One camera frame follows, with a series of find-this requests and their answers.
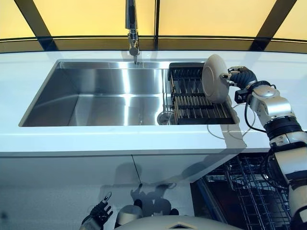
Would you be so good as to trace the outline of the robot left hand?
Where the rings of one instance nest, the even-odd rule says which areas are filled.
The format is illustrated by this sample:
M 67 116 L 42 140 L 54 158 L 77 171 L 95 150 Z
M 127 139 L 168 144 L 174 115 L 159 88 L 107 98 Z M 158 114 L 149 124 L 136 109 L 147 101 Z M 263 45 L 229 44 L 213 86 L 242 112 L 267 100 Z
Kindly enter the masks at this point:
M 91 210 L 90 215 L 101 222 L 106 222 L 113 214 L 111 206 L 108 204 L 112 192 L 108 192 L 105 197 Z

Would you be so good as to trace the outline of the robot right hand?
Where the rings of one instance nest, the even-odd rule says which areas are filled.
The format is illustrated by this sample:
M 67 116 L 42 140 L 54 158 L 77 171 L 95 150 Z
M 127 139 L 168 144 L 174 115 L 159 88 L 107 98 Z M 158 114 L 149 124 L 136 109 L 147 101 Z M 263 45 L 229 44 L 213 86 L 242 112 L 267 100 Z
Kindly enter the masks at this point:
M 254 72 L 245 66 L 230 67 L 227 71 L 220 74 L 220 78 L 240 89 L 248 88 L 258 81 Z

